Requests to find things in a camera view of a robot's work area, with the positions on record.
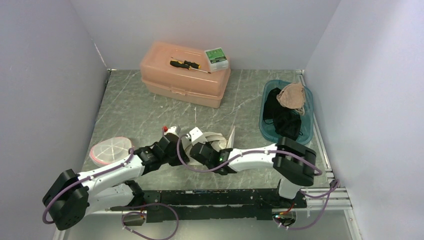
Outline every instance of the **pink plastic toolbox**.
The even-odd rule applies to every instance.
[[[141,80],[152,93],[194,104],[219,108],[230,68],[213,73],[170,65],[172,58],[200,64],[209,71],[205,51],[155,42],[140,63]]]

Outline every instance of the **skin-colored fabric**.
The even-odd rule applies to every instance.
[[[277,95],[281,106],[294,109],[300,115],[305,114],[304,104],[306,102],[305,88],[302,83],[290,83]]]

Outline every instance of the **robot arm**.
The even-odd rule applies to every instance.
[[[314,184],[314,176],[322,174],[315,167],[316,153],[286,137],[281,138],[277,144],[266,147],[243,150],[227,148],[220,152],[215,151],[207,142],[197,142],[190,151],[190,157],[210,170],[230,161],[213,171],[220,175],[247,169],[274,168],[282,175],[278,194],[286,199],[294,199],[301,188]]]
[[[44,216],[48,211],[57,228],[65,230],[77,224],[84,216],[99,210],[142,205],[145,201],[144,193],[131,179],[155,171],[163,164],[186,165],[189,159],[183,146],[187,144],[193,145],[190,151],[192,158],[210,170],[216,169],[213,172],[221,175],[247,169],[276,169],[283,176],[278,194],[288,200],[294,199],[300,188],[314,183],[316,174],[311,166],[315,167],[315,152],[291,139],[282,138],[277,144],[266,147],[241,150],[227,146],[226,149],[216,151],[202,137],[197,127],[187,137],[180,138],[179,134],[179,127],[171,127],[152,146],[135,150],[130,160],[128,156],[110,165],[78,174],[71,169],[64,171],[43,198],[46,206]]]
[[[133,155],[95,170],[78,174],[72,169],[62,172],[42,199],[46,206],[43,221],[66,230],[99,210],[142,205],[144,193],[132,179],[157,170],[163,164],[181,165],[176,154],[178,134],[179,129],[174,128],[174,132],[168,132],[151,147],[140,147]],[[182,158],[188,162],[182,152]],[[45,219],[47,211],[52,222]]]

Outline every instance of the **clear plastic container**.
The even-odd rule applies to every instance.
[[[104,167],[127,157],[132,146],[131,140],[126,137],[113,137],[94,145],[89,156],[95,165]]]
[[[275,88],[283,89],[289,84],[291,84],[291,82],[276,79],[267,82],[263,88],[262,104],[260,106],[259,116],[259,129],[266,140],[274,143],[277,143],[281,136],[276,133],[276,129],[273,124],[266,124],[263,120],[265,101],[267,100],[268,94],[271,90]],[[302,135],[299,135],[296,140],[296,142],[303,145],[309,143],[314,134],[314,98],[312,96],[312,92],[307,87],[304,87],[304,89],[306,97],[306,102],[304,104],[305,114],[300,116],[300,119],[302,120],[302,125],[300,126]]]
[[[155,42],[140,63],[141,80],[150,92],[194,104],[218,108],[231,70],[205,73],[170,65],[171,57],[195,62],[209,71],[205,51]]]

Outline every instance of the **gray countertop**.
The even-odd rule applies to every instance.
[[[126,137],[136,147],[148,146],[161,137],[162,126],[181,127],[187,133],[194,127],[203,132],[228,136],[235,125],[234,147],[250,149],[271,144],[259,130],[262,92],[269,80],[298,82],[294,70],[232,69],[219,108],[183,102],[150,93],[141,81],[138,70],[113,71],[104,93],[90,141],[91,147],[113,137]],[[317,153],[316,165],[325,170],[320,142],[314,131],[306,145]],[[98,168],[87,152],[83,171]],[[140,176],[137,182],[143,190],[247,189],[275,188],[281,175],[274,169],[250,169],[221,176],[198,173],[184,166],[163,165],[159,170]],[[328,188],[325,174],[314,179],[313,187]]]

